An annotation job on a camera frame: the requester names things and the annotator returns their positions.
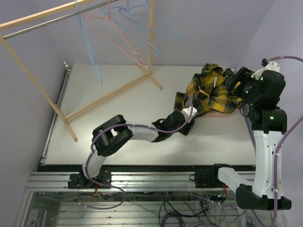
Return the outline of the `yellow plaid shirt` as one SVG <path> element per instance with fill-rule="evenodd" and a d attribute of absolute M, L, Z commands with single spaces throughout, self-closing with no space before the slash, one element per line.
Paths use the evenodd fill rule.
<path fill-rule="evenodd" d="M 223 114 L 234 112 L 241 107 L 243 99 L 226 90 L 226 79 L 231 76 L 217 64 L 207 63 L 201 73 L 194 74 L 185 93 L 176 93 L 174 110 L 183 109 L 187 99 L 192 97 L 193 106 L 199 117 L 211 112 Z"/>

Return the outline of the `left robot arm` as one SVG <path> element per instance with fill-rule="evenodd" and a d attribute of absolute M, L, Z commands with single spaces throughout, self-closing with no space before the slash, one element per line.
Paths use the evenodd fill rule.
<path fill-rule="evenodd" d="M 93 187 L 106 158 L 130 140 L 157 143 L 165 141 L 176 132 L 187 136 L 195 124 L 196 115 L 197 110 L 190 106 L 181 111 L 173 111 L 166 118 L 147 125 L 129 122 L 120 114 L 114 116 L 93 131 L 91 152 L 82 165 L 80 183 L 86 188 Z"/>

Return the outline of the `blue hanger yellow shirt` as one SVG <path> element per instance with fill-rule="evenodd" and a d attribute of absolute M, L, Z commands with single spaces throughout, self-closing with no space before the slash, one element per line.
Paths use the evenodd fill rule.
<path fill-rule="evenodd" d="M 103 85 L 103 80 L 102 80 L 102 77 L 101 77 L 101 74 L 98 70 L 98 67 L 97 67 L 97 64 L 95 62 L 95 59 L 94 59 L 94 56 L 93 56 L 93 53 L 92 53 L 92 50 L 90 48 L 90 44 L 89 44 L 89 41 L 87 39 L 87 36 L 86 36 L 86 33 L 85 33 L 85 30 L 84 30 L 84 27 L 83 27 L 83 23 L 82 23 L 82 19 L 81 19 L 81 13 L 80 13 L 80 8 L 79 8 L 79 5 L 78 5 L 78 1 L 77 0 L 74 0 L 74 3 L 76 5 L 76 9 L 77 9 L 77 21 L 78 21 L 78 25 L 79 25 L 79 28 L 80 28 L 80 31 L 81 31 L 81 35 L 84 39 L 84 42 L 85 42 L 85 45 L 86 45 L 86 49 L 87 49 L 87 52 L 88 52 L 88 55 L 89 55 L 89 58 L 90 58 L 90 61 L 94 67 L 94 70 L 98 76 L 98 79 L 101 83 L 101 85 Z"/>

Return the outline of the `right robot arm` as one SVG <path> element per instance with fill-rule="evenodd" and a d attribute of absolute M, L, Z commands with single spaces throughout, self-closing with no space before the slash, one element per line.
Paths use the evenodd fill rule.
<path fill-rule="evenodd" d="M 253 72 L 242 67 L 227 83 L 226 89 L 249 105 L 256 143 L 254 181 L 249 182 L 226 164 L 216 164 L 209 183 L 227 185 L 236 196 L 241 209 L 290 210 L 292 202 L 282 189 L 282 159 L 279 156 L 282 138 L 287 131 L 287 114 L 277 104 L 286 85 L 278 67 Z"/>

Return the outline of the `blue wire hanger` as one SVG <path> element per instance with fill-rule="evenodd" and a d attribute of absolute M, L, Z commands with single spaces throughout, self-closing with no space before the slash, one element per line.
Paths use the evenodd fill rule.
<path fill-rule="evenodd" d="M 149 24 L 146 26 L 143 22 L 139 20 L 139 16 L 135 15 L 135 11 L 140 8 L 147 7 L 149 13 L 151 13 L 151 18 L 149 18 Z M 137 4 L 131 6 L 130 0 L 126 1 L 125 7 L 119 8 L 119 14 L 126 19 L 136 23 L 139 26 L 139 29 L 142 31 L 143 35 L 146 37 L 147 44 L 152 45 L 152 41 L 150 41 L 149 34 L 147 32 L 151 32 L 151 35 L 157 34 L 164 38 L 167 38 L 173 42 L 180 43 L 182 41 L 181 35 L 178 33 L 176 29 L 173 28 L 173 26 L 169 23 L 169 21 L 161 15 L 153 6 L 151 0 L 145 0 L 142 4 Z M 162 32 L 160 30 L 157 30 L 155 28 L 155 18 L 158 17 L 161 22 L 166 25 L 167 29 L 171 32 L 171 35 L 166 34 L 165 32 Z"/>

